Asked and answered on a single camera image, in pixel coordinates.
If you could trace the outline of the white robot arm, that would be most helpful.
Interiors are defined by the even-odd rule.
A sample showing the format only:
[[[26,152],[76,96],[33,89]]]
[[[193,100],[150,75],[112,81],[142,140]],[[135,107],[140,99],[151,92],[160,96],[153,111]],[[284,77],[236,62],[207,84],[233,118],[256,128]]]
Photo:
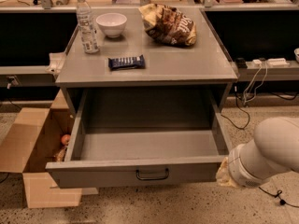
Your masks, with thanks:
[[[274,175],[299,172],[299,118],[265,119],[253,138],[234,147],[216,173],[220,186],[258,188]]]

